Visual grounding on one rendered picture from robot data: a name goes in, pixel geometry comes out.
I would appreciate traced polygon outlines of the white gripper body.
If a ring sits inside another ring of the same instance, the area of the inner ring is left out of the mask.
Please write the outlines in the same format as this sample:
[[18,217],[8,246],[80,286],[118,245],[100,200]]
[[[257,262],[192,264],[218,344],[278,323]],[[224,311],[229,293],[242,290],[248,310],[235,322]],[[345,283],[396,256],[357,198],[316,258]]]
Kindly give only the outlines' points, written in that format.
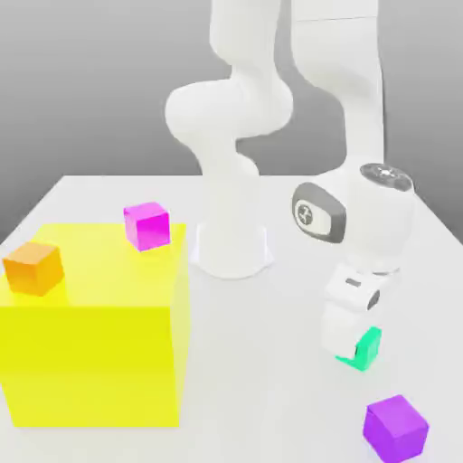
[[364,316],[333,302],[326,302],[321,318],[321,345],[331,354],[353,359],[364,335]]

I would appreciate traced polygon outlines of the small green cube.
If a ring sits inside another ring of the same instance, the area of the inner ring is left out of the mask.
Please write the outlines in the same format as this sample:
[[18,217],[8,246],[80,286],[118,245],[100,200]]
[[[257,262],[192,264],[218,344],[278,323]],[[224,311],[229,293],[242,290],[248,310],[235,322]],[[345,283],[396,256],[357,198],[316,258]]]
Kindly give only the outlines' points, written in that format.
[[356,344],[352,359],[340,356],[337,356],[336,359],[358,371],[364,372],[378,355],[381,338],[382,330],[376,326],[372,326]]

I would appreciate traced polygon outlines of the small purple cube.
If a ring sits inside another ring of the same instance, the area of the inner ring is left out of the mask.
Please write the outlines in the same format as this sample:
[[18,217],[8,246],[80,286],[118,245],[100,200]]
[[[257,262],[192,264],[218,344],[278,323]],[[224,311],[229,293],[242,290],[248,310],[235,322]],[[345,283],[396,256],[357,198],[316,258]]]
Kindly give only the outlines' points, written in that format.
[[424,450],[430,425],[398,394],[366,408],[363,435],[383,463],[402,463]]

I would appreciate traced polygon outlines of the small magenta cube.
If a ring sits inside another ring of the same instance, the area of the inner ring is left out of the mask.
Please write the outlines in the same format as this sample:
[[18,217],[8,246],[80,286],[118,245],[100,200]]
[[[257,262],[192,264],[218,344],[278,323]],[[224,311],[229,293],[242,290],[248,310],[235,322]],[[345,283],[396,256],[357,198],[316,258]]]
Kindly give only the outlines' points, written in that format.
[[171,242],[169,213],[159,203],[125,207],[123,214],[127,239],[138,251],[151,250]]

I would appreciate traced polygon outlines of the small orange cube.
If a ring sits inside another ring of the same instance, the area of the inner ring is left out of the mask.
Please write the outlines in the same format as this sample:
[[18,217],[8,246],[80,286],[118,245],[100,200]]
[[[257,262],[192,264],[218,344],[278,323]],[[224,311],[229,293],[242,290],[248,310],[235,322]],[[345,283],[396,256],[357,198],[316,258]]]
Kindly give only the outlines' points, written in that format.
[[61,252],[55,245],[28,241],[2,261],[9,288],[16,293],[44,296],[64,277]]

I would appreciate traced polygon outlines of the large yellow box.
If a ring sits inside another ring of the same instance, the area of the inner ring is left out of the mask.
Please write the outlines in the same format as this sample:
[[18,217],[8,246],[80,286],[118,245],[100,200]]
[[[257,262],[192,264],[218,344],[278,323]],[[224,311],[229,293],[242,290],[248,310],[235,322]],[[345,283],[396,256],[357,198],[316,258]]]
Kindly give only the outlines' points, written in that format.
[[136,250],[119,223],[48,223],[60,284],[15,294],[0,277],[0,387],[17,427],[175,427],[191,328],[186,227]]

